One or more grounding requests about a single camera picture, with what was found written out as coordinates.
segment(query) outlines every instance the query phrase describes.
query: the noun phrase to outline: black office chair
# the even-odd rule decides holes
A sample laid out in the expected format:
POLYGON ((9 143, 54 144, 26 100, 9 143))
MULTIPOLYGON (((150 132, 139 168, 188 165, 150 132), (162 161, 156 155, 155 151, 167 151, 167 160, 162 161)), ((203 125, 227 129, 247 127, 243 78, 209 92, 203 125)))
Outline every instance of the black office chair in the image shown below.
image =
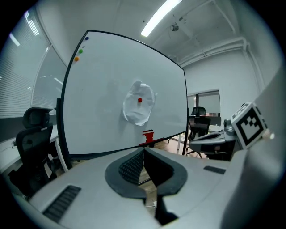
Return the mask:
POLYGON ((23 165, 17 171, 12 171, 9 176, 11 182, 28 197, 56 178, 52 171, 50 178, 45 170, 48 158, 50 136, 53 130, 49 123, 50 109, 32 107, 23 117, 23 124, 27 128, 16 136, 17 148, 23 165))
POLYGON ((192 114, 189 116, 189 126, 191 129, 191 133, 188 137, 188 140, 191 141, 195 138, 196 133, 198 133, 198 136, 204 136, 208 134, 209 127, 210 127, 210 118, 205 117, 206 115, 206 109, 204 107, 198 106, 193 107, 192 114))

